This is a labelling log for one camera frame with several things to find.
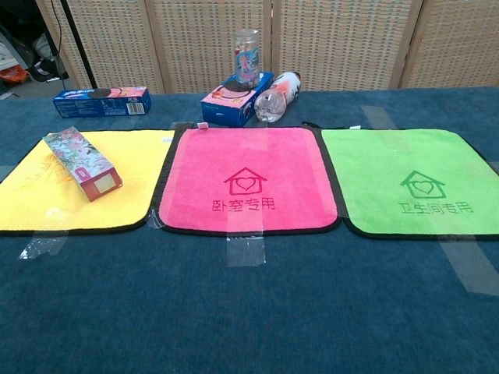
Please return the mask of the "floral patterned rectangular box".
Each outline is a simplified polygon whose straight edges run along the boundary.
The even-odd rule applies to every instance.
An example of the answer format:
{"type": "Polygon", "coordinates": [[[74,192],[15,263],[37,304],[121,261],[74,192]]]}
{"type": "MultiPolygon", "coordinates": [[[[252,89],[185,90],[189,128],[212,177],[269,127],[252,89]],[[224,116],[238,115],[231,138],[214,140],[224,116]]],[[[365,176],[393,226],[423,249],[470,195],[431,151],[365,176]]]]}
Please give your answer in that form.
{"type": "Polygon", "coordinates": [[[43,141],[90,202],[122,187],[115,166],[75,127],[49,133],[43,141]]]}

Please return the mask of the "short blue pink Oreo box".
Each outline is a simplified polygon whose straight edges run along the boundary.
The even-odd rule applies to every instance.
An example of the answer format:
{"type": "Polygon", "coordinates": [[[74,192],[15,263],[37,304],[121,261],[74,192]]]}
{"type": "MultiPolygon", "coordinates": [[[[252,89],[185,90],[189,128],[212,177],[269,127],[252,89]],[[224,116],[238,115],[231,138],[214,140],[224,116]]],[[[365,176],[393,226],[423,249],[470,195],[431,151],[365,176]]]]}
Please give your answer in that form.
{"type": "Polygon", "coordinates": [[[274,80],[274,73],[261,72],[260,82],[254,88],[241,88],[236,75],[226,79],[201,100],[205,122],[228,127],[243,127],[255,114],[256,98],[267,90],[274,80]]]}

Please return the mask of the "blue Oreo cookie pack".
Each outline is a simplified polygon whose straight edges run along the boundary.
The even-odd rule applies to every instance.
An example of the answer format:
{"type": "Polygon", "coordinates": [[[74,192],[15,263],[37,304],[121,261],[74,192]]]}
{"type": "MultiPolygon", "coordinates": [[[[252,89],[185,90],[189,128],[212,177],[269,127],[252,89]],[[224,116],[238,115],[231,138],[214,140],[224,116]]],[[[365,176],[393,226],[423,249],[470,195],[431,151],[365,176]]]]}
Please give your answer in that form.
{"type": "Polygon", "coordinates": [[[63,90],[53,99],[62,118],[146,115],[151,107],[145,86],[63,90]]]}

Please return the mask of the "pink microfiber cloth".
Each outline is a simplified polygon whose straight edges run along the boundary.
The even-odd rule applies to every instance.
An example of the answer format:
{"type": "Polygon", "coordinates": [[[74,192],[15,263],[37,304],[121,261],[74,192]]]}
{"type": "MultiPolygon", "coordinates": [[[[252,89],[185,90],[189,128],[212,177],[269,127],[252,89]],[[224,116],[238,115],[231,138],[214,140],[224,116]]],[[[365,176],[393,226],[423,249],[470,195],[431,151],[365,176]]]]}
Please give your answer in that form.
{"type": "Polygon", "coordinates": [[[179,126],[157,181],[158,228],[220,237],[328,232],[340,222],[318,129],[179,126]]]}

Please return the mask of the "clear tape strip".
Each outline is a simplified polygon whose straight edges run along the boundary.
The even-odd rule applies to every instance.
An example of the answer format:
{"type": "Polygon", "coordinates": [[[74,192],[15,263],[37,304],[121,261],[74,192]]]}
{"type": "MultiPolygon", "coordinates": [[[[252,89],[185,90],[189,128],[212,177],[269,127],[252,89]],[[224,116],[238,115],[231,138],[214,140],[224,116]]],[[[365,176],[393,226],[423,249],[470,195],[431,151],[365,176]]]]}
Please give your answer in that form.
{"type": "Polygon", "coordinates": [[[226,266],[257,267],[265,263],[264,218],[262,212],[228,213],[226,266]]]}
{"type": "Polygon", "coordinates": [[[499,271],[474,238],[439,237],[442,251],[468,293],[499,297],[499,271]]]}
{"type": "Polygon", "coordinates": [[[395,152],[408,147],[404,132],[395,125],[384,107],[362,105],[361,108],[371,129],[387,148],[395,152]]]}
{"type": "Polygon", "coordinates": [[[57,256],[67,242],[69,233],[67,231],[48,233],[36,231],[31,240],[23,247],[18,259],[27,261],[48,254],[57,256]]]}

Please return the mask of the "clear plastic drink bottle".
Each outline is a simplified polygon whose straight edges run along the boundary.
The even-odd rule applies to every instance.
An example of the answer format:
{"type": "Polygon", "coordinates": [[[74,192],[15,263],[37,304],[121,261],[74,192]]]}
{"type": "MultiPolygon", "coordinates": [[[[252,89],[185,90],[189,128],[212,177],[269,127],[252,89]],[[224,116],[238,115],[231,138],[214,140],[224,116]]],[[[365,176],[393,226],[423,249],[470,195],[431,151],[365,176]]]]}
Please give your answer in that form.
{"type": "Polygon", "coordinates": [[[271,86],[255,100],[256,116],[262,122],[276,122],[287,107],[298,97],[301,76],[297,72],[283,72],[271,86]]]}

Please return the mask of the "yellow microfiber cloth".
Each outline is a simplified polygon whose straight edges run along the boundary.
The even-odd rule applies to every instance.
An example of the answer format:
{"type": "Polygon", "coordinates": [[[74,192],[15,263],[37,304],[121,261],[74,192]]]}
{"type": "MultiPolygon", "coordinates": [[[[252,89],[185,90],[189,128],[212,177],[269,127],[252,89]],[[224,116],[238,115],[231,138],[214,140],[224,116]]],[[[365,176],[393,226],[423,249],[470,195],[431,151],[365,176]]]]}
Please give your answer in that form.
{"type": "Polygon", "coordinates": [[[144,224],[174,132],[94,131],[84,136],[112,162],[122,186],[89,201],[41,140],[0,182],[0,236],[94,234],[144,224]]]}

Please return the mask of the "blue felt table cover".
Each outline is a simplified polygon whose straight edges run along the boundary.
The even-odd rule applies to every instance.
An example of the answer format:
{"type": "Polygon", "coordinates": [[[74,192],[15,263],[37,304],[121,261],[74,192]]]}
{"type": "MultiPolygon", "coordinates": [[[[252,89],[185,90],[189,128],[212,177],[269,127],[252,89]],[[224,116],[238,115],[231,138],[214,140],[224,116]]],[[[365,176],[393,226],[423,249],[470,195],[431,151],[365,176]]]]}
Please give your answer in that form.
{"type": "Polygon", "coordinates": [[[0,374],[499,374],[499,297],[468,293],[439,240],[69,236],[18,259],[0,236],[0,374]]]}

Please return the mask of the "clear plastic jar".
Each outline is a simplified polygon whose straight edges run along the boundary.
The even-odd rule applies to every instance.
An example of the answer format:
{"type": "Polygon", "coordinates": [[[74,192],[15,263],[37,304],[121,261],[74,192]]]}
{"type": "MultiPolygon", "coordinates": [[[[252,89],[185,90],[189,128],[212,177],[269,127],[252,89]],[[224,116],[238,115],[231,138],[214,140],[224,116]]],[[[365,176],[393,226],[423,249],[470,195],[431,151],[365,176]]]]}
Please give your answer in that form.
{"type": "Polygon", "coordinates": [[[235,32],[235,77],[240,86],[253,88],[260,81],[259,31],[241,29],[235,32]]]}

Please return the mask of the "green microfiber cloth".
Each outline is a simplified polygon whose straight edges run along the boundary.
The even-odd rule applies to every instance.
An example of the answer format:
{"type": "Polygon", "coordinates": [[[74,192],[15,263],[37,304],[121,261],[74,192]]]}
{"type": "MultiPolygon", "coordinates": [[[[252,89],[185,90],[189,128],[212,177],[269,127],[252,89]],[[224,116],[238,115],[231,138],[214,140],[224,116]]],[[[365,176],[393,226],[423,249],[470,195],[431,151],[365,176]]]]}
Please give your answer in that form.
{"type": "Polygon", "coordinates": [[[443,129],[325,129],[312,122],[349,229],[368,238],[499,240],[499,172],[443,129]]]}

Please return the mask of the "woven wooden folding screen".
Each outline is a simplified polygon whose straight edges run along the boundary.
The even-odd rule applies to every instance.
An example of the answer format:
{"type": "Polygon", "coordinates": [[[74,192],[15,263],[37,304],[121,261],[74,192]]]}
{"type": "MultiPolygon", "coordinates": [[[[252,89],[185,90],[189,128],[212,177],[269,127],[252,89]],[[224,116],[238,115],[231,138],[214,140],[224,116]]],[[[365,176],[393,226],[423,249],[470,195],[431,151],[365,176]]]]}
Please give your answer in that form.
{"type": "MultiPolygon", "coordinates": [[[[211,90],[235,32],[304,90],[499,86],[499,0],[67,0],[98,88],[211,90]]],[[[90,81],[59,0],[35,0],[73,84],[90,81]]]]}

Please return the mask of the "black tripod stand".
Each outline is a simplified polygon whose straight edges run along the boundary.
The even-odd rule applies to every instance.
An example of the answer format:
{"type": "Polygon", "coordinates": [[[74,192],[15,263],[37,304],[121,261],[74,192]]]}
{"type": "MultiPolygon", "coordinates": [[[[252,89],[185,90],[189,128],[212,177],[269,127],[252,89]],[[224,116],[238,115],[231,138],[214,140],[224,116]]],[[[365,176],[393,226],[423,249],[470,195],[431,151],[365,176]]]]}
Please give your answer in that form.
{"type": "Polygon", "coordinates": [[[87,58],[87,53],[85,52],[83,43],[82,43],[81,38],[80,38],[80,34],[78,32],[76,23],[74,21],[73,15],[72,15],[72,12],[70,10],[69,3],[67,0],[59,0],[59,1],[61,2],[63,12],[65,13],[65,17],[66,17],[67,22],[69,24],[69,28],[71,30],[73,39],[76,43],[78,52],[80,53],[80,57],[81,57],[83,66],[85,68],[85,71],[87,73],[88,79],[90,81],[90,85],[93,89],[97,89],[97,83],[96,83],[96,80],[94,78],[94,74],[92,72],[89,60],[87,58]]]}

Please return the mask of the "orange plastic bag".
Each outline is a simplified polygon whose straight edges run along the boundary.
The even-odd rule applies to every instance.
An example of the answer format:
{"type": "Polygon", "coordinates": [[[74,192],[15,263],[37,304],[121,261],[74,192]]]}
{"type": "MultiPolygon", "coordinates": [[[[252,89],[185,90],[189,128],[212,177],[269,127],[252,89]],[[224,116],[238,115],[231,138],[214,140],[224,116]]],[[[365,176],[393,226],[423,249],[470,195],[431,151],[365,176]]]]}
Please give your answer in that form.
{"type": "Polygon", "coordinates": [[[8,83],[24,83],[29,74],[20,65],[0,70],[0,79],[8,83]]]}

